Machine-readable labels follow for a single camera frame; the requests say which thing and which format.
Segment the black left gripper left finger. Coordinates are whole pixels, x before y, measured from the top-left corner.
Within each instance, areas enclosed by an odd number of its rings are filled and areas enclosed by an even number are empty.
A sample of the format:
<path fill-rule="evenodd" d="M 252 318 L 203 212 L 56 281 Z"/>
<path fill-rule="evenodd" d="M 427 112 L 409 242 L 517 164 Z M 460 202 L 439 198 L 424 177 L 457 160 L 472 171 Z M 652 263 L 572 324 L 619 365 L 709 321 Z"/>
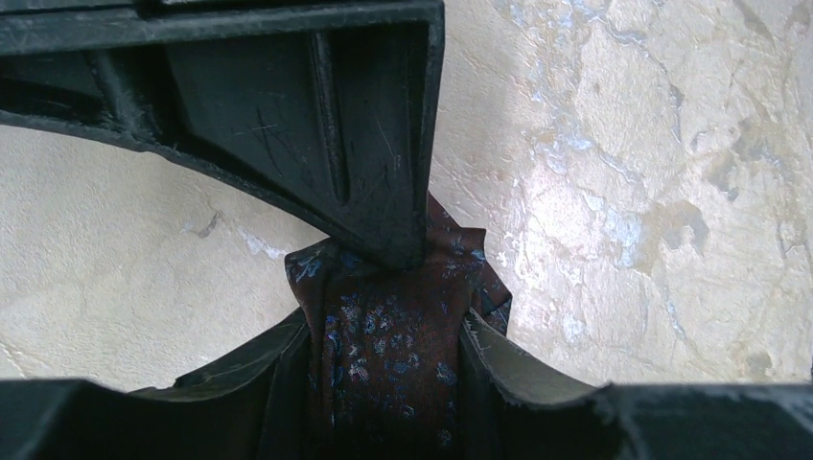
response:
<path fill-rule="evenodd" d="M 1 383 L 4 459 L 300 459 L 309 328 L 296 310 L 168 388 Z"/>

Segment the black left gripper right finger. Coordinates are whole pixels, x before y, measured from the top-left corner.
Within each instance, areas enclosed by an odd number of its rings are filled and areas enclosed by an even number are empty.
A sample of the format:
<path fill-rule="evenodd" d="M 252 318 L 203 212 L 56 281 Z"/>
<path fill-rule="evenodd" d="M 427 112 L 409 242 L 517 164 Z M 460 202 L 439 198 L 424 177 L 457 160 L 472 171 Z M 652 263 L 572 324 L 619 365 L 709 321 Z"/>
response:
<path fill-rule="evenodd" d="M 808 384 L 586 384 L 475 312 L 460 332 L 468 459 L 808 459 Z"/>

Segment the maroon blue floral tie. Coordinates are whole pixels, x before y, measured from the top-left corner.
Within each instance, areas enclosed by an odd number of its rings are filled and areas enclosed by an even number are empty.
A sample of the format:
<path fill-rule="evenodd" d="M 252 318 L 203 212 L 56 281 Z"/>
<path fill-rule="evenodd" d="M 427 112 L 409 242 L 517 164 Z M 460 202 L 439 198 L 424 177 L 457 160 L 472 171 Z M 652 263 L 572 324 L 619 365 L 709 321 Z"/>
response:
<path fill-rule="evenodd" d="M 285 259 L 311 337 L 306 459 L 458 459 L 459 333 L 476 311 L 505 333 L 512 295 L 485 231 L 428 201 L 426 258 L 379 267 L 327 239 Z"/>

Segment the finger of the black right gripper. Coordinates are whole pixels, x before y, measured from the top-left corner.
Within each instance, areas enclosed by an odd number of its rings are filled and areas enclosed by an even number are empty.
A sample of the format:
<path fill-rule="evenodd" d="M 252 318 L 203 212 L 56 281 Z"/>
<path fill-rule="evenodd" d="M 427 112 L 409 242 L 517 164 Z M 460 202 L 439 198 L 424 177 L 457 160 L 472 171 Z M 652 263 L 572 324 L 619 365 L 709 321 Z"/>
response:
<path fill-rule="evenodd" d="M 1 121 L 159 154 L 420 264 L 440 1 L 5 1 Z"/>

